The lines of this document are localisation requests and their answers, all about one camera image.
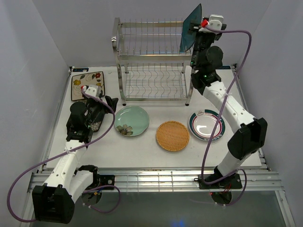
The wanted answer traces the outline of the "woven bamboo round plate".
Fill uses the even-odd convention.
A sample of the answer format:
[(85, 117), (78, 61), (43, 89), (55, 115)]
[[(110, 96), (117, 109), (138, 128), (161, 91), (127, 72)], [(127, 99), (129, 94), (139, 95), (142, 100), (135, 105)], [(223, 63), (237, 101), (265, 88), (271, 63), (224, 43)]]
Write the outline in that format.
[(156, 141), (164, 150), (178, 152), (189, 143), (190, 135), (185, 125), (177, 121), (162, 123), (156, 131)]

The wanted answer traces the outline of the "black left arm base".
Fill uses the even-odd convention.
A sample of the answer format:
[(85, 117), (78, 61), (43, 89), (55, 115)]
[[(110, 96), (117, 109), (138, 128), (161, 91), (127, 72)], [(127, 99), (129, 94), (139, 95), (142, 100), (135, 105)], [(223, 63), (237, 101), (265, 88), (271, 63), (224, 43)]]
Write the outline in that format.
[(88, 187), (89, 189), (93, 189), (99, 186), (105, 186), (106, 187), (103, 190), (114, 190), (113, 187), (109, 187), (108, 185), (114, 185), (115, 184), (115, 175), (95, 175), (93, 177), (93, 183)]

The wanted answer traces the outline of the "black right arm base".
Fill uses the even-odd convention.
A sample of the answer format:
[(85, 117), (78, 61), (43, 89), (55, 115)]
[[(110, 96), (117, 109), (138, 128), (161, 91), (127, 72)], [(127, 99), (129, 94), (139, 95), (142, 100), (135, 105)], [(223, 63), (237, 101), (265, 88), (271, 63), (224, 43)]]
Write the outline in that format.
[(234, 174), (211, 185), (203, 183), (201, 175), (198, 175), (198, 177), (194, 178), (194, 182), (198, 183), (199, 189), (241, 189), (242, 188), (242, 183), (239, 174)]

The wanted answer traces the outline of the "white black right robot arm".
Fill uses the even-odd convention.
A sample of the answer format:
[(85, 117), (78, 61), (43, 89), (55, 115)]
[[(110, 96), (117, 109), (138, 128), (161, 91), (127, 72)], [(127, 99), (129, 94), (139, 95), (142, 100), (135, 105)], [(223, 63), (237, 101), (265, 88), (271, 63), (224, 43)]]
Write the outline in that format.
[(216, 70), (223, 65), (223, 52), (213, 42), (228, 33), (223, 16), (211, 14), (200, 23), (190, 23), (189, 31), (195, 34), (190, 62), (193, 87), (218, 110), (219, 118), (227, 120), (234, 135), (227, 143), (228, 152), (214, 173), (202, 177), (204, 185), (226, 187), (236, 175), (242, 163), (256, 153), (265, 142), (267, 121), (257, 119), (231, 95), (232, 85), (225, 87)]

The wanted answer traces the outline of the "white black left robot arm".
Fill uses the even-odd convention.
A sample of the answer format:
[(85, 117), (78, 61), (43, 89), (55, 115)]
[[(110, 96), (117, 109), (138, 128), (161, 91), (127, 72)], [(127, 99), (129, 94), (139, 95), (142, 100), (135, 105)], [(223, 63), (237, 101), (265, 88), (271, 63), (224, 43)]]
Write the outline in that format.
[(94, 165), (78, 167), (89, 147), (93, 133), (97, 132), (105, 114), (114, 114), (118, 98), (86, 98), (70, 106), (66, 123), (65, 154), (43, 185), (32, 191), (35, 218), (38, 221), (68, 224), (74, 214), (75, 202), (86, 189), (100, 185), (98, 168)]

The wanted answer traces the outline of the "dark teal square plate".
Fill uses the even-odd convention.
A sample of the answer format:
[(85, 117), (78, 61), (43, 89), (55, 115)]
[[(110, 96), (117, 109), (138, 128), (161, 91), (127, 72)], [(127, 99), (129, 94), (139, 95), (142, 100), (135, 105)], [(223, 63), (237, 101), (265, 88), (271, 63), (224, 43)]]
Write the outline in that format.
[(188, 51), (195, 40), (195, 32), (188, 32), (190, 21), (192, 19), (201, 19), (202, 18), (202, 5), (199, 4), (190, 14), (189, 16), (183, 21), (182, 26), (182, 34), (181, 34), (181, 41), (180, 41), (180, 47), (179, 52), (184, 53)]

